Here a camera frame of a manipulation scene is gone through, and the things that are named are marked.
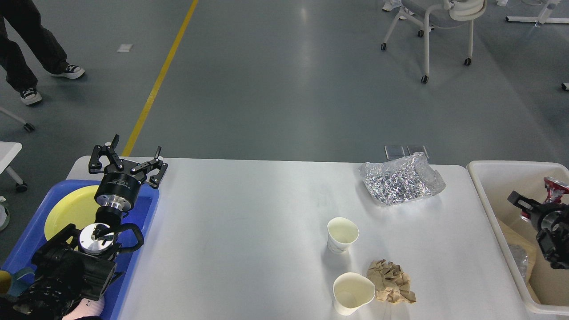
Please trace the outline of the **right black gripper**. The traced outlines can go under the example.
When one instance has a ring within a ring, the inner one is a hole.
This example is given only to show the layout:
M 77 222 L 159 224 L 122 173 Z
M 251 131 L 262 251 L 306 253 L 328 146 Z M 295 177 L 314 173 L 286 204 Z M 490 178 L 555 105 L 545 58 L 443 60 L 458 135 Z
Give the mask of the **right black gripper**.
M 532 226 L 537 231 L 544 228 L 554 231 L 558 224 L 568 225 L 569 206 L 567 204 L 551 202 L 541 204 L 516 191 L 510 193 L 507 201 L 521 209 L 522 212 L 532 213 Z

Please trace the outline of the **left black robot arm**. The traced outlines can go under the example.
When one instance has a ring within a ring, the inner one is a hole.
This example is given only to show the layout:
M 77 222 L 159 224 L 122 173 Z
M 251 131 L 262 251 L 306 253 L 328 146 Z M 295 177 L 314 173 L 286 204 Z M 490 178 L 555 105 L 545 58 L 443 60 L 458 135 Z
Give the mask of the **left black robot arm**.
M 82 298 L 99 300 L 120 278 L 116 258 L 144 245 L 144 234 L 123 218 L 134 209 L 144 184 L 157 189 L 168 169 L 158 147 L 143 163 L 120 158 L 119 135 L 93 148 L 90 174 L 102 174 L 94 194 L 98 204 L 93 223 L 78 229 L 68 224 L 31 257 L 35 280 L 17 296 L 1 295 L 3 320 L 61 320 Z

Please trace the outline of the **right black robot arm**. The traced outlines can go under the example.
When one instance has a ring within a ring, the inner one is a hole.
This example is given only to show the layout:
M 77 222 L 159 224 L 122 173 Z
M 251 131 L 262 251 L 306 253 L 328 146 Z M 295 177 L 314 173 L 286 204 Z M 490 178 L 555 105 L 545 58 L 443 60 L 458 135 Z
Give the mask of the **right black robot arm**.
M 553 269 L 569 268 L 569 207 L 564 203 L 539 203 L 512 191 L 507 200 L 521 210 L 522 219 L 537 231 L 535 239 Z

